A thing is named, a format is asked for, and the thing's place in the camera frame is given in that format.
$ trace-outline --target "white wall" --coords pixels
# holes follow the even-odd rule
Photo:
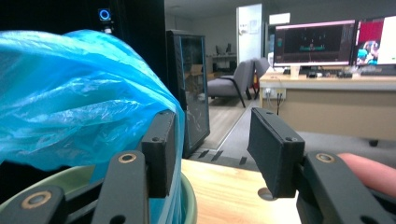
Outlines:
[[[234,15],[195,21],[165,15],[165,29],[184,30],[204,35],[206,55],[216,54],[216,45],[225,51],[228,43],[231,43],[232,52],[236,53],[236,9]]]
[[[304,5],[300,7],[277,7],[264,5],[264,15],[290,12],[290,23],[309,23],[318,21],[355,20],[384,15],[396,15],[395,0],[356,0],[323,4]],[[165,28],[190,31],[205,36],[206,55],[216,53],[216,45],[224,50],[228,43],[232,44],[232,52],[236,53],[236,9],[232,15],[223,15],[200,20],[185,20],[165,15]]]
[[[239,7],[238,62],[262,56],[262,4]]]
[[[231,52],[236,53],[236,9],[235,14],[193,21],[196,34],[205,36],[206,55],[215,55],[216,46],[225,52],[231,44]]]
[[[396,15],[394,0],[355,0],[345,2],[324,2],[303,7],[269,8],[267,14],[290,12],[290,23],[319,21],[342,21]]]
[[[194,33],[191,27],[192,27],[191,20],[165,14],[165,30],[184,30]]]

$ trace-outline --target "monitor screen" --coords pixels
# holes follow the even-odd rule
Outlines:
[[[358,21],[355,65],[396,64],[396,16]]]
[[[274,66],[349,65],[355,21],[277,26]]]

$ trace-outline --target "wooden table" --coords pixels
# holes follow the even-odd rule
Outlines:
[[[296,131],[396,140],[396,77],[291,79],[281,73],[260,78],[260,105],[278,111]],[[265,90],[286,90],[277,109]]]
[[[198,204],[198,223],[301,223],[296,199],[267,202],[258,190],[265,187],[262,174],[248,170],[183,160]]]

